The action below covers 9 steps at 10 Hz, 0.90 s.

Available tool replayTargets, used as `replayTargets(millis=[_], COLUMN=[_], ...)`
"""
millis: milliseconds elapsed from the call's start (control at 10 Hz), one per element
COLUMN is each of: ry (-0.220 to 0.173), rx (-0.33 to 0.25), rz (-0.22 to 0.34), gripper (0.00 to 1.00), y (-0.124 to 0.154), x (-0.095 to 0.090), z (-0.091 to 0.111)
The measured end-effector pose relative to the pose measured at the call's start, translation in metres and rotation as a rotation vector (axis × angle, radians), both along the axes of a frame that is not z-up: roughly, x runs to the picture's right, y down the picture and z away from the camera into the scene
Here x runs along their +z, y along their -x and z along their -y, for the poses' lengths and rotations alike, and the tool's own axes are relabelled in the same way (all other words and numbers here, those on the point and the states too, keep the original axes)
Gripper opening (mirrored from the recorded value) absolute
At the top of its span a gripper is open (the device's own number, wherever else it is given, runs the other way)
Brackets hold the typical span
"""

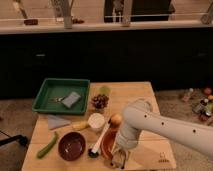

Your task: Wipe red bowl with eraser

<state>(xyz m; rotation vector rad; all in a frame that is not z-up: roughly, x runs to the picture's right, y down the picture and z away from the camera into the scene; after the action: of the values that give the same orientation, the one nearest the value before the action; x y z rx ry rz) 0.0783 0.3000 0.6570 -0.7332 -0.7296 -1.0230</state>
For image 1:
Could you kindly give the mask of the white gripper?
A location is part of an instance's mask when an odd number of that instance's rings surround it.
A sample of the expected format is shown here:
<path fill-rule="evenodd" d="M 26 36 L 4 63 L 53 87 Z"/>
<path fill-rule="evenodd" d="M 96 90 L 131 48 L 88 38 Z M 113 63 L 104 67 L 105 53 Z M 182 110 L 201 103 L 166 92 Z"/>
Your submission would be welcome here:
<path fill-rule="evenodd" d="M 111 151 L 112 159 L 110 162 L 110 165 L 119 168 L 124 169 L 126 161 L 129 157 L 129 151 L 120 147 L 119 145 L 115 145 Z"/>

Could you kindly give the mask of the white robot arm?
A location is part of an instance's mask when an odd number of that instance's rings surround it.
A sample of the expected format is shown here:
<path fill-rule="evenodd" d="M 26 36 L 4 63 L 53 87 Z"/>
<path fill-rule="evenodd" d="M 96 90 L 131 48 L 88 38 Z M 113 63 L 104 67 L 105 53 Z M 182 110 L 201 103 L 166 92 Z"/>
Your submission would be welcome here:
<path fill-rule="evenodd" d="M 156 114 L 151 104 L 142 98 L 123 109 L 122 119 L 114 141 L 119 149 L 129 151 L 136 148 L 141 132 L 145 130 L 213 158 L 213 127 Z"/>

